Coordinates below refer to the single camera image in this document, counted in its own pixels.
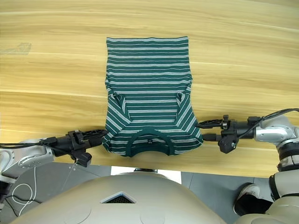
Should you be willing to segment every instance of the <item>shoe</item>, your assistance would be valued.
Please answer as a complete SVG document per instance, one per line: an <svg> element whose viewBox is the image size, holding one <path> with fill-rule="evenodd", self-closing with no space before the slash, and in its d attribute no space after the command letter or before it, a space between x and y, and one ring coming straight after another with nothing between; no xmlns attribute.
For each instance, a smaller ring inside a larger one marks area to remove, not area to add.
<svg viewBox="0 0 299 224"><path fill-rule="evenodd" d="M260 197L260 187L254 183L248 183L241 191L240 194L238 195L237 199L235 200L238 201L243 195L253 195L256 198ZM238 213L235 211L235 203L233 206L234 213L238 215Z"/></svg>

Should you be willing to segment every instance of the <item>gray floor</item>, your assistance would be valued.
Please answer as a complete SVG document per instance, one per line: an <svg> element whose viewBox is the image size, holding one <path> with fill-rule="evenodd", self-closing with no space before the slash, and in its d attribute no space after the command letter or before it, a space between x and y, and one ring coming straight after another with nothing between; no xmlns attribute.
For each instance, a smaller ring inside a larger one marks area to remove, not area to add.
<svg viewBox="0 0 299 224"><path fill-rule="evenodd" d="M233 211L233 204L240 187L248 182L260 186L260 198L273 201L268 179L182 172L182 184L228 224L234 223L239 217Z"/></svg>
<svg viewBox="0 0 299 224"><path fill-rule="evenodd" d="M36 199L44 202L79 183L99 176L110 175L110 172L111 167L107 166L89 166L88 168L83 168L65 163L46 164L36 169ZM247 182L257 183L261 187L261 198L271 200L268 179L182 172L182 184L193 191L198 198L228 224L232 224L238 218L232 209L233 202L238 194L239 187ZM20 183L28 183L34 191L33 170L24 173L17 180L14 187ZM15 191L15 195L29 198L30 191L28 187L20 186ZM15 203L11 198L9 198L8 201L12 204L17 213L19 213L23 205ZM38 203L32 202L24 209L23 213L37 205ZM8 224L14 219L15 214L6 204L0 213L1 224Z"/></svg>

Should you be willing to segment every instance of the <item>wood grain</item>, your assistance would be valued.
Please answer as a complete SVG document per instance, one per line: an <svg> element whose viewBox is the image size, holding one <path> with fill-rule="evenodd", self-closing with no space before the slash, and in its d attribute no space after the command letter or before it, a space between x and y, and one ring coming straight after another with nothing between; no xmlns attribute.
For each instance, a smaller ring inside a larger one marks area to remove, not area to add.
<svg viewBox="0 0 299 224"><path fill-rule="evenodd" d="M185 35L199 121L298 107L298 1L2 0L0 141L103 128L106 37ZM288 117L299 125L296 113ZM256 177L269 177L278 163L273 145L253 140L230 154L209 142L179 156L124 158L102 146L89 152L93 164Z"/></svg>

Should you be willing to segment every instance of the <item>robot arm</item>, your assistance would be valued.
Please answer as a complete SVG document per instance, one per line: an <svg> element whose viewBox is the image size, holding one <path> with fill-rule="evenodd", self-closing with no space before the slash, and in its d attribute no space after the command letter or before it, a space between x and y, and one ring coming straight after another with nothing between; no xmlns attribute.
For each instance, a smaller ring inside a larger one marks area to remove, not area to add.
<svg viewBox="0 0 299 224"><path fill-rule="evenodd" d="M71 131L64 137L26 140L0 144L0 211L16 179L30 168L54 161L54 156L70 155L78 165L87 167L92 156L86 149L102 144L106 130Z"/></svg>
<svg viewBox="0 0 299 224"><path fill-rule="evenodd" d="M221 135L204 134L204 140L217 141L220 150L229 153L236 149L239 139L255 139L272 143L279 154L278 173L270 176L269 186L275 202L263 214L242 216L237 224L298 223L299 213L299 128L282 115L299 109L286 109L266 117L249 117L246 122L223 119L198 124L201 128L220 127Z"/></svg>

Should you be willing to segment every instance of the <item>green striped shirt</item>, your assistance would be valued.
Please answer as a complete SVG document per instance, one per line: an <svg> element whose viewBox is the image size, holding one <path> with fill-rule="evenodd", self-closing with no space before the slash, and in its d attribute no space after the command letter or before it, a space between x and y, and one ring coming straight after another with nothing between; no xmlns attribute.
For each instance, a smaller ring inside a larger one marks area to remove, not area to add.
<svg viewBox="0 0 299 224"><path fill-rule="evenodd" d="M107 38L108 112L103 145L123 156L177 155L203 140L192 111L188 37Z"/></svg>

